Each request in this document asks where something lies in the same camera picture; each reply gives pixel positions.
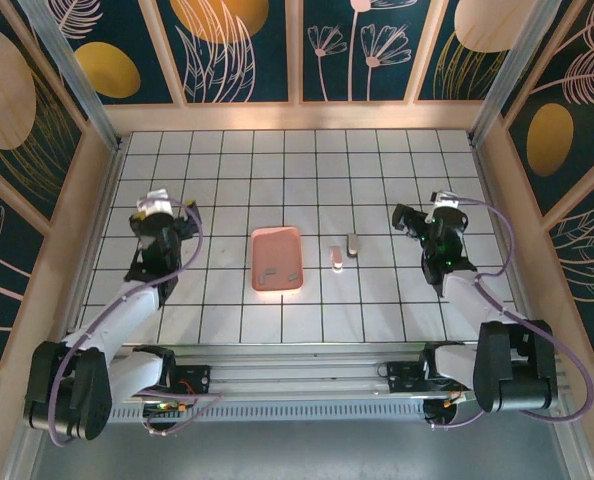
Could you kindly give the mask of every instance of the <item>cable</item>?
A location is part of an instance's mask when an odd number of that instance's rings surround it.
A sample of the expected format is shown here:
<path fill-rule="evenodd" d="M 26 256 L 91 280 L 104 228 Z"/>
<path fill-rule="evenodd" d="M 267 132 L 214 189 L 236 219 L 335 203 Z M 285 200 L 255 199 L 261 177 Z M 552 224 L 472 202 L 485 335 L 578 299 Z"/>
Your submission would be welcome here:
<path fill-rule="evenodd" d="M 504 222 L 504 224 L 506 225 L 506 228 L 508 229 L 508 233 L 510 235 L 510 247 L 508 249 L 509 250 L 508 256 L 506 257 L 506 260 L 504 261 L 504 264 L 503 264 L 501 270 L 499 270 L 499 272 L 497 272 L 497 273 L 479 273 L 475 277 L 475 288 L 477 289 L 479 294 L 482 297 L 484 297 L 490 305 L 495 307 L 502 315 L 505 315 L 506 317 L 510 318 L 511 320 L 513 320 L 513 321 L 517 322 L 518 324 L 520 324 L 521 326 L 523 326 L 524 328 L 539 335 L 543 339 L 552 343 L 555 346 L 555 348 L 564 352 L 566 354 L 566 356 L 568 358 L 570 358 L 570 360 L 579 369 L 579 372 L 581 373 L 582 377 L 584 378 L 584 383 L 586 384 L 586 400 L 584 401 L 584 404 L 581 406 L 581 408 L 579 410 L 577 410 L 574 413 L 571 413 L 570 415 L 566 415 L 564 417 L 549 417 L 546 415 L 539 415 L 537 413 L 529 412 L 527 410 L 522 410 L 521 412 L 524 415 L 527 415 L 531 418 L 540 420 L 542 422 L 547 422 L 547 423 L 569 423 L 569 422 L 574 422 L 576 420 L 579 420 L 582 416 L 584 416 L 590 410 L 590 408 L 593 405 L 593 401 L 594 401 L 594 385 L 593 385 L 592 377 L 590 376 L 590 373 L 588 372 L 588 369 L 586 369 L 586 367 L 584 366 L 582 361 L 579 359 L 579 357 L 577 357 L 577 355 L 575 355 L 575 353 L 567 345 L 565 345 L 563 342 L 561 342 L 560 340 L 553 337 L 550 333 L 542 330 L 539 327 L 536 327 L 535 325 L 530 323 L 528 320 L 521 318 L 512 312 L 507 311 L 506 308 L 502 304 L 498 303 L 480 284 L 480 280 L 482 277 L 500 277 L 501 275 L 503 275 L 504 272 L 506 271 L 506 269 L 508 268 L 508 266 L 510 265 L 510 262 L 512 261 L 512 258 L 515 254 L 515 232 L 513 230 L 512 225 L 510 224 L 510 221 L 497 208 L 493 207 L 492 205 L 490 205 L 486 202 L 482 202 L 481 200 L 475 200 L 473 198 L 466 198 L 466 197 L 459 197 L 456 195 L 453 195 L 451 198 L 454 198 L 455 200 L 457 200 L 459 202 L 471 202 L 471 203 L 475 203 L 477 205 L 486 207 L 488 210 L 495 213 Z"/>
<path fill-rule="evenodd" d="M 479 420 L 479 418 L 481 418 L 485 413 L 486 412 L 481 410 L 474 417 L 469 418 L 468 420 L 464 420 L 463 422 L 459 422 L 459 423 L 447 423 L 446 425 L 437 425 L 436 423 L 431 422 L 430 428 L 431 428 L 431 430 L 435 430 L 436 428 L 443 428 L 445 430 L 450 430 L 451 428 L 465 427 L 466 425 L 470 425 L 471 423 L 474 423 L 476 420 Z"/>
<path fill-rule="evenodd" d="M 73 440 L 72 438 L 67 438 L 66 440 L 62 440 L 59 438 L 58 433 L 57 433 L 57 428 L 55 427 L 55 418 L 56 418 L 56 410 L 57 410 L 57 395 L 59 394 L 59 385 L 61 384 L 61 381 L 64 378 L 64 373 L 66 371 L 66 368 L 68 367 L 68 364 L 70 363 L 70 360 L 73 358 L 75 353 L 77 353 L 79 348 L 86 342 L 86 340 L 88 340 L 92 336 L 92 334 L 108 318 L 108 316 L 113 311 L 115 311 L 115 309 L 117 307 L 119 307 L 119 305 L 124 303 L 126 300 L 128 300 L 133 295 L 138 294 L 139 292 L 142 292 L 142 291 L 147 290 L 151 287 L 159 285 L 160 283 L 167 282 L 168 280 L 171 280 L 171 279 L 177 277 L 181 272 L 186 270 L 186 268 L 188 268 L 199 256 L 199 251 L 201 250 L 201 246 L 204 242 L 204 232 L 202 229 L 201 220 L 199 219 L 197 214 L 191 208 L 187 207 L 179 200 L 174 200 L 171 198 L 163 198 L 163 197 L 142 198 L 142 199 L 140 199 L 138 206 L 142 207 L 146 203 L 152 203 L 155 201 L 167 201 L 177 207 L 181 207 L 185 210 L 186 215 L 190 216 L 190 218 L 192 218 L 195 221 L 195 223 L 197 224 L 197 229 L 198 229 L 197 248 L 191 255 L 190 259 L 184 265 L 182 265 L 182 267 L 179 270 L 169 273 L 168 275 L 164 275 L 163 277 L 158 278 L 156 280 L 152 280 L 150 282 L 147 282 L 142 285 L 138 285 L 134 288 L 131 288 L 126 293 L 124 293 L 122 296 L 118 297 L 113 303 L 111 303 L 108 307 L 106 307 L 106 309 L 97 317 L 97 319 L 95 319 L 95 321 L 92 322 L 88 326 L 86 331 L 77 339 L 77 341 L 73 344 L 73 346 L 70 347 L 70 350 L 68 350 L 68 352 L 64 356 L 64 359 L 61 361 L 61 363 L 59 364 L 59 367 L 57 368 L 57 373 L 55 373 L 55 379 L 53 380 L 53 384 L 50 389 L 50 397 L 48 400 L 48 434 L 50 435 L 50 439 L 53 441 L 53 443 L 55 445 L 57 445 L 58 447 L 65 447 L 70 441 Z"/>

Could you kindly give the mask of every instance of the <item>black grid line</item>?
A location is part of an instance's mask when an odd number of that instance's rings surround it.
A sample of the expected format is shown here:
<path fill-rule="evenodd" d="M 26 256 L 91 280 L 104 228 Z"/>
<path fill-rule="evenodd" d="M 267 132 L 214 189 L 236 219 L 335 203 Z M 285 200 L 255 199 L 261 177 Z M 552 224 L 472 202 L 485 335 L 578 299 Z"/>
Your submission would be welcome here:
<path fill-rule="evenodd" d="M 253 144 L 252 144 L 252 151 L 255 151 L 255 131 L 253 130 Z M 246 233 L 248 233 L 248 229 L 250 228 L 250 200 L 252 197 L 252 188 L 253 188 L 253 153 L 250 153 L 250 172 L 248 178 L 248 216 L 246 217 Z M 249 244 L 249 236 L 246 235 L 246 241 L 244 245 L 244 267 L 246 267 L 246 255 L 248 254 L 248 244 Z M 251 267 L 251 274 L 252 274 L 252 251 L 250 252 L 250 267 Z M 242 275 L 243 282 L 241 286 L 241 316 L 239 317 L 239 343 L 241 343 L 241 336 L 244 331 L 244 303 L 246 299 L 246 270 L 244 269 L 244 274 Z"/>
<path fill-rule="evenodd" d="M 224 132 L 221 132 L 221 145 L 222 147 L 224 146 Z M 219 170 L 221 169 L 221 155 L 219 156 L 219 163 L 217 164 L 217 176 L 219 176 Z M 215 204 L 217 203 L 217 191 L 218 191 L 218 187 L 219 187 L 219 183 L 215 186 Z M 213 230 L 213 225 L 215 224 L 215 212 L 217 211 L 216 208 L 213 208 L 213 218 L 212 221 L 210 223 L 210 233 L 212 234 L 212 230 Z M 210 265 L 210 244 L 212 242 L 206 242 L 208 243 L 208 252 L 206 253 L 206 266 Z M 206 275 L 204 276 L 204 293 L 202 295 L 202 306 L 201 306 L 201 316 L 199 317 L 199 334 L 197 336 L 197 343 L 201 343 L 201 330 L 204 324 L 204 310 L 206 310 L 206 286 L 208 285 L 208 272 L 209 269 L 206 268 Z"/>
<path fill-rule="evenodd" d="M 344 141 L 346 142 L 346 150 L 348 150 L 348 131 L 344 131 Z M 353 202 L 353 182 L 350 178 L 350 156 L 346 153 L 346 163 L 348 165 L 348 188 L 350 189 L 350 208 L 353 212 L 353 233 L 357 235 L 357 221 L 355 220 L 355 205 Z M 364 342 L 366 342 L 366 322 L 364 321 L 364 306 L 361 295 L 361 275 L 359 270 L 359 259 L 357 260 L 357 288 L 359 289 L 359 311 L 361 313 L 361 335 Z"/>
<path fill-rule="evenodd" d="M 379 148 L 379 135 L 377 135 L 377 131 L 375 131 L 375 137 L 377 138 L 377 150 L 381 150 Z M 413 164 L 413 175 L 414 175 L 414 163 L 412 161 L 412 157 L 411 157 L 411 164 Z M 384 205 L 384 208 L 386 208 L 386 218 L 388 220 L 390 220 L 389 216 L 390 216 L 390 211 L 388 210 L 388 199 L 386 198 L 386 179 L 384 178 L 384 165 L 382 164 L 381 161 L 381 152 L 379 153 L 379 169 L 381 170 L 381 184 L 382 187 L 384 189 L 384 199 L 386 201 L 386 205 Z M 404 321 L 404 311 L 401 307 L 402 301 L 401 301 L 401 287 L 399 286 L 399 274 L 397 272 L 397 258 L 395 255 L 395 243 L 393 240 L 393 230 L 392 230 L 392 226 L 390 228 L 390 231 L 388 232 L 388 237 L 390 237 L 390 248 L 392 251 L 392 255 L 393 255 L 393 265 L 394 265 L 394 269 L 395 269 L 395 280 L 397 281 L 397 295 L 399 296 L 399 314 L 401 315 L 401 325 L 402 325 L 402 329 L 403 329 L 403 333 L 404 333 L 404 342 L 406 341 L 406 322 Z"/>

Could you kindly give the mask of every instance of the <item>white tile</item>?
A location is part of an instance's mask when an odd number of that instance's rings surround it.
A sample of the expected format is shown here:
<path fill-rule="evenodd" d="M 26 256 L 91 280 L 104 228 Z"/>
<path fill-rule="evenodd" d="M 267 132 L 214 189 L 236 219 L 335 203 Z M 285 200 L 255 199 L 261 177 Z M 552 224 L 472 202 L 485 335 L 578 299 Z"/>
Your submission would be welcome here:
<path fill-rule="evenodd" d="M 475 330 L 454 305 L 442 303 L 441 311 L 446 325 L 447 340 L 465 341 L 479 338 L 479 330 Z"/>
<path fill-rule="evenodd" d="M 193 132 L 164 132 L 159 153 L 184 153 L 188 155 L 192 139 Z"/>
<path fill-rule="evenodd" d="M 497 266 L 503 263 L 494 235 L 465 235 L 464 243 L 468 259 L 476 267 Z"/>
<path fill-rule="evenodd" d="M 161 132 L 133 132 L 128 147 L 128 154 L 143 154 L 159 152 Z"/>
<path fill-rule="evenodd" d="M 385 178 L 386 200 L 390 205 L 419 203 L 417 183 L 414 178 Z"/>
<path fill-rule="evenodd" d="M 245 262 L 246 237 L 212 237 L 210 239 L 208 268 L 244 268 Z"/>
<path fill-rule="evenodd" d="M 169 345 L 196 344 L 199 341 L 202 307 L 168 306 L 164 307 L 159 332 L 159 343 Z"/>
<path fill-rule="evenodd" d="M 279 342 L 281 342 L 281 306 L 244 306 L 241 323 L 241 343 Z"/>
<path fill-rule="evenodd" d="M 119 268 L 128 271 L 136 248 L 137 239 L 135 237 L 104 238 L 97 268 L 109 270 Z"/>
<path fill-rule="evenodd" d="M 166 305 L 201 305 L 204 301 L 206 271 L 184 270 L 177 278 L 177 285 L 166 300 Z"/>
<path fill-rule="evenodd" d="M 409 342 L 444 341 L 444 325 L 439 304 L 409 303 L 401 306 Z"/>
<path fill-rule="evenodd" d="M 388 235 L 361 235 L 358 238 L 360 267 L 394 267 L 393 247 Z"/>
<path fill-rule="evenodd" d="M 384 177 L 414 177 L 413 160 L 410 153 L 382 153 L 381 168 Z"/>
<path fill-rule="evenodd" d="M 421 266 L 416 268 L 398 268 L 399 296 L 403 303 L 437 302 L 437 292 L 428 285 Z"/>
<path fill-rule="evenodd" d="M 493 224 L 486 207 L 480 205 L 460 205 L 459 209 L 468 217 L 466 233 L 493 233 Z"/>
<path fill-rule="evenodd" d="M 346 132 L 344 130 L 317 130 L 317 151 L 346 152 Z"/>
<path fill-rule="evenodd" d="M 187 263 L 190 260 L 190 257 L 195 253 L 197 250 L 197 237 L 190 238 L 188 240 L 184 240 L 181 244 L 181 259 L 183 263 Z M 189 269 L 203 269 L 208 266 L 208 245 L 210 243 L 209 238 L 204 238 L 204 242 L 202 243 L 201 249 L 199 250 L 199 254 L 197 258 L 193 260 L 188 267 Z"/>
<path fill-rule="evenodd" d="M 392 304 L 362 305 L 367 342 L 403 342 L 401 307 Z"/>
<path fill-rule="evenodd" d="M 159 155 L 154 178 L 185 178 L 188 155 Z"/>
<path fill-rule="evenodd" d="M 319 268 L 319 237 L 301 237 L 304 268 Z"/>
<path fill-rule="evenodd" d="M 497 273 L 500 267 L 482 267 L 478 268 L 479 273 Z M 513 293 L 510 289 L 510 283 L 508 282 L 508 274 L 504 272 L 500 277 L 482 277 L 484 282 L 497 297 L 503 302 L 512 302 Z"/>
<path fill-rule="evenodd" d="M 231 153 L 221 156 L 219 178 L 250 178 L 252 171 L 252 155 Z"/>
<path fill-rule="evenodd" d="M 321 341 L 321 306 L 284 305 L 284 343 Z"/>
<path fill-rule="evenodd" d="M 197 205 L 213 206 L 215 204 L 215 190 L 217 180 L 186 180 L 184 184 L 184 197 L 193 199 Z"/>
<path fill-rule="evenodd" d="M 161 179 L 156 179 L 152 181 L 152 184 L 150 186 L 150 189 L 148 189 L 147 191 L 150 190 L 161 190 L 161 189 L 165 189 L 166 192 L 168 193 L 168 198 L 174 198 L 176 200 L 181 200 L 184 201 L 184 181 L 183 180 L 161 180 Z M 198 205 L 205 205 L 205 203 L 200 203 L 199 201 L 197 202 Z"/>
<path fill-rule="evenodd" d="M 227 345 L 239 343 L 241 307 L 206 306 L 201 319 L 199 343 Z"/>
<path fill-rule="evenodd" d="M 250 207 L 250 212 L 248 213 L 249 235 L 258 228 L 281 227 L 282 225 L 282 207 Z"/>
<path fill-rule="evenodd" d="M 313 130 L 286 130 L 286 152 L 314 152 L 315 132 Z"/>
<path fill-rule="evenodd" d="M 398 267 L 420 267 L 422 248 L 419 240 L 393 233 L 393 250 Z"/>
<path fill-rule="evenodd" d="M 321 235 L 345 235 L 352 232 L 352 207 L 319 207 L 319 233 Z"/>
<path fill-rule="evenodd" d="M 350 182 L 346 178 L 317 180 L 320 205 L 350 205 Z"/>
<path fill-rule="evenodd" d="M 95 320 L 99 314 L 101 312 L 103 312 L 106 309 L 106 306 L 92 306 L 92 307 L 85 307 L 82 308 L 82 312 L 81 312 L 81 318 L 79 319 L 79 327 L 78 328 L 82 328 L 82 327 L 87 327 L 88 325 L 90 325 L 92 323 L 93 320 Z"/>
<path fill-rule="evenodd" d="M 472 198 L 480 202 L 486 201 L 478 178 L 451 178 L 450 185 L 452 186 L 452 192 L 460 197 Z M 469 203 L 462 202 L 462 205 L 468 205 Z"/>
<path fill-rule="evenodd" d="M 317 154 L 317 176 L 326 177 L 347 177 L 348 176 L 348 154 L 346 153 L 318 153 Z"/>
<path fill-rule="evenodd" d="M 363 342 L 359 305 L 324 305 L 324 342 Z"/>
<path fill-rule="evenodd" d="M 334 272 L 332 268 L 321 271 L 323 303 L 359 303 L 359 283 L 356 268 Z"/>
<path fill-rule="evenodd" d="M 150 180 L 124 180 L 119 182 L 115 194 L 115 207 L 133 207 L 150 191 Z"/>
<path fill-rule="evenodd" d="M 381 165 L 377 153 L 350 153 L 350 176 L 360 177 L 381 177 Z"/>
<path fill-rule="evenodd" d="M 253 132 L 252 131 L 227 131 L 224 132 L 224 143 L 222 153 L 252 153 Z"/>
<path fill-rule="evenodd" d="M 119 293 L 126 270 L 95 270 L 87 304 L 106 305 Z"/>
<path fill-rule="evenodd" d="M 186 178 L 217 178 L 219 155 L 191 155 Z"/>
<path fill-rule="evenodd" d="M 380 152 L 410 152 L 406 130 L 377 130 Z"/>
<path fill-rule="evenodd" d="M 379 235 L 382 233 L 390 233 L 390 219 L 388 218 L 388 210 L 385 206 L 360 205 L 354 207 L 353 212 L 355 216 L 355 229 L 358 235 Z"/>
<path fill-rule="evenodd" d="M 317 205 L 317 180 L 286 179 L 284 205 Z"/>
<path fill-rule="evenodd" d="M 137 329 L 126 339 L 126 344 L 154 344 L 157 343 L 157 335 L 161 326 L 162 311 L 158 310 L 149 316 Z"/>
<path fill-rule="evenodd" d="M 346 142 L 349 152 L 379 151 L 375 130 L 346 130 Z"/>
<path fill-rule="evenodd" d="M 287 153 L 285 161 L 286 178 L 315 178 L 317 176 L 314 153 Z"/>
<path fill-rule="evenodd" d="M 284 156 L 281 153 L 256 153 L 253 155 L 253 178 L 282 178 Z"/>
<path fill-rule="evenodd" d="M 259 131 L 255 132 L 255 153 L 281 153 L 284 151 L 284 132 Z"/>
<path fill-rule="evenodd" d="M 252 286 L 252 271 L 247 269 L 245 275 L 244 303 L 246 305 L 281 305 L 281 293 L 256 292 Z"/>
<path fill-rule="evenodd" d="M 320 262 L 322 268 L 332 268 L 331 248 L 341 248 L 341 255 L 344 261 L 344 268 L 356 268 L 357 258 L 348 256 L 346 246 L 347 235 L 322 235 L 319 237 L 319 250 L 321 253 Z"/>
<path fill-rule="evenodd" d="M 250 180 L 219 180 L 216 205 L 248 205 L 249 190 Z"/>
<path fill-rule="evenodd" d="M 122 180 L 150 180 L 155 171 L 157 155 L 127 155 Z"/>
<path fill-rule="evenodd" d="M 302 235 L 317 235 L 317 207 L 284 207 L 284 225 L 297 227 Z"/>
<path fill-rule="evenodd" d="M 417 177 L 445 177 L 446 167 L 441 153 L 413 153 Z"/>
<path fill-rule="evenodd" d="M 250 184 L 251 205 L 283 205 L 284 181 L 281 179 L 253 180 Z"/>
<path fill-rule="evenodd" d="M 221 153 L 223 132 L 194 132 L 190 153 Z"/>
<path fill-rule="evenodd" d="M 418 178 L 417 188 L 419 189 L 421 203 L 428 205 L 432 203 L 430 197 L 434 192 L 450 191 L 450 184 L 447 178 Z"/>
<path fill-rule="evenodd" d="M 212 235 L 246 235 L 248 207 L 215 207 Z"/>
<path fill-rule="evenodd" d="M 469 152 L 468 136 L 463 130 L 438 130 L 439 143 L 444 152 Z"/>
<path fill-rule="evenodd" d="M 475 160 L 470 153 L 444 153 L 449 177 L 478 177 Z"/>
<path fill-rule="evenodd" d="M 408 130 L 411 152 L 441 152 L 435 130 Z"/>
<path fill-rule="evenodd" d="M 298 292 L 284 294 L 284 304 L 320 303 L 319 270 L 304 270 L 304 284 Z"/>
<path fill-rule="evenodd" d="M 107 237 L 134 237 L 135 234 L 130 229 L 130 216 L 137 210 L 135 208 L 113 208 L 110 211 L 108 226 L 106 228 Z"/>
<path fill-rule="evenodd" d="M 381 178 L 352 178 L 353 205 L 384 205 L 384 182 Z"/>
<path fill-rule="evenodd" d="M 208 270 L 204 304 L 241 304 L 243 285 L 243 270 Z"/>
<path fill-rule="evenodd" d="M 360 268 L 359 284 L 363 303 L 399 302 L 394 268 Z"/>

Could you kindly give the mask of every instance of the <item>purple cable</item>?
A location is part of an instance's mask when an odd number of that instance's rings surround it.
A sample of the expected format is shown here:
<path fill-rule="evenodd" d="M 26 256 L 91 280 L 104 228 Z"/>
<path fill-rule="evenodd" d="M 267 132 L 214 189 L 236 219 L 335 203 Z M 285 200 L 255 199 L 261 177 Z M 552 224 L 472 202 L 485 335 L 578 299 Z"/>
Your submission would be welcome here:
<path fill-rule="evenodd" d="M 192 209 L 190 209 L 189 207 L 184 205 L 179 200 L 174 200 L 171 198 L 162 198 L 162 197 L 142 198 L 139 201 L 139 206 L 141 207 L 145 203 L 152 203 L 155 201 L 168 201 L 177 207 L 182 207 L 186 211 L 186 215 L 188 215 L 190 218 L 192 218 L 195 221 L 195 223 L 197 224 L 197 228 L 198 228 L 197 248 L 195 249 L 195 252 L 190 257 L 190 260 L 188 260 L 184 265 L 182 265 L 182 267 L 179 270 L 169 273 L 168 275 L 165 275 L 165 276 L 158 278 L 156 280 L 153 280 L 151 282 L 147 282 L 147 283 L 144 283 L 143 285 L 138 285 L 134 288 L 131 288 L 125 294 L 123 294 L 121 297 L 117 298 L 113 303 L 111 303 L 99 315 L 99 317 L 97 317 L 97 319 L 93 323 L 91 323 L 88 326 L 88 328 L 83 333 L 83 335 L 81 337 L 79 337 L 79 339 L 77 339 L 77 341 L 73 344 L 72 347 L 70 347 L 70 350 L 68 350 L 68 352 L 66 353 L 66 356 L 64 357 L 64 359 L 59 364 L 59 367 L 57 368 L 57 373 L 55 374 L 55 380 L 53 381 L 52 387 L 50 389 L 50 397 L 48 400 L 48 434 L 50 435 L 50 439 L 53 441 L 53 443 L 55 445 L 57 445 L 58 447 L 65 447 L 72 440 L 72 438 L 68 438 L 67 440 L 61 440 L 59 438 L 58 433 L 57 433 L 57 428 L 55 427 L 55 414 L 56 414 L 56 410 L 57 410 L 57 395 L 59 394 L 59 385 L 60 385 L 62 379 L 64 378 L 64 373 L 66 371 L 66 367 L 68 366 L 68 363 L 73 358 L 73 356 L 75 355 L 77 350 L 79 350 L 79 348 L 86 342 L 86 340 L 91 337 L 91 335 L 95 332 L 95 330 L 97 330 L 97 328 L 108 318 L 108 316 L 119 305 L 121 305 L 128 298 L 132 297 L 133 295 L 135 295 L 139 292 L 142 292 L 148 288 L 154 287 L 156 285 L 159 285 L 160 283 L 167 282 L 168 280 L 171 280 L 171 279 L 177 277 L 181 272 L 183 272 L 186 268 L 188 268 L 190 266 L 190 264 L 192 264 L 195 261 L 195 259 L 199 255 L 199 251 L 201 250 L 201 246 L 204 242 L 204 232 L 202 229 L 201 220 L 199 219 L 197 214 L 195 214 L 195 212 L 193 212 Z"/>
<path fill-rule="evenodd" d="M 443 428 L 444 430 L 450 430 L 451 428 L 465 427 L 466 425 L 470 425 L 471 423 L 475 422 L 475 420 L 478 420 L 479 418 L 481 418 L 485 413 L 486 412 L 484 412 L 482 410 L 474 417 L 469 418 L 468 420 L 464 420 L 463 422 L 459 422 L 459 423 L 448 423 L 446 425 L 437 425 L 436 423 L 431 423 L 430 428 L 433 430 L 435 430 L 436 428 Z"/>
<path fill-rule="evenodd" d="M 527 328 L 531 332 L 539 335 L 540 337 L 544 338 L 548 342 L 552 343 L 555 346 L 555 348 L 564 352 L 566 354 L 566 356 L 568 358 L 570 358 L 570 360 L 579 369 L 579 372 L 581 373 L 582 377 L 584 378 L 584 383 L 586 384 L 586 400 L 584 401 L 584 404 L 581 406 L 581 408 L 579 410 L 577 410 L 574 413 L 571 413 L 570 415 L 567 415 L 565 417 L 549 417 L 546 415 L 539 415 L 537 413 L 529 412 L 527 410 L 522 410 L 521 413 L 523 413 L 524 415 L 527 415 L 531 418 L 534 418 L 536 420 L 540 420 L 540 421 L 547 422 L 547 423 L 569 423 L 569 422 L 574 422 L 576 420 L 579 420 L 582 416 L 584 416 L 590 410 L 590 408 L 593 405 L 593 401 L 594 401 L 593 380 L 592 380 L 592 377 L 590 376 L 590 373 L 588 372 L 588 370 L 582 363 L 582 361 L 579 359 L 579 357 L 577 357 L 577 355 L 575 355 L 575 353 L 567 345 L 565 345 L 563 342 L 561 342 L 560 340 L 553 337 L 550 333 L 542 330 L 539 327 L 536 327 L 529 321 L 515 315 L 514 313 L 508 312 L 505 309 L 505 307 L 502 304 L 498 303 L 490 294 L 488 294 L 488 292 L 479 283 L 479 280 L 482 277 L 499 277 L 499 276 L 503 275 L 503 273 L 506 271 L 506 269 L 510 265 L 510 262 L 512 261 L 512 258 L 515 254 L 515 233 L 513 231 L 512 225 L 510 224 L 510 221 L 498 209 L 496 209 L 495 207 L 493 207 L 492 205 L 490 205 L 486 202 L 482 202 L 481 200 L 475 200 L 473 198 L 466 198 L 466 197 L 458 197 L 456 195 L 453 196 L 452 198 L 454 198 L 455 200 L 460 201 L 460 202 L 475 203 L 477 205 L 486 207 L 491 212 L 494 212 L 504 222 L 504 224 L 506 225 L 506 228 L 508 229 L 508 233 L 510 235 L 510 247 L 508 249 L 509 250 L 508 256 L 506 257 L 506 261 L 504 262 L 504 265 L 502 266 L 501 270 L 499 270 L 499 272 L 497 272 L 497 273 L 480 273 L 475 277 L 475 288 L 477 289 L 479 294 L 482 297 L 484 297 L 486 299 L 486 301 L 488 301 L 488 303 L 490 303 L 499 312 L 501 312 L 502 315 L 505 315 L 506 317 L 510 318 L 511 320 L 513 320 L 513 321 L 517 322 L 518 324 L 520 324 L 521 326 L 523 326 L 524 328 Z"/>

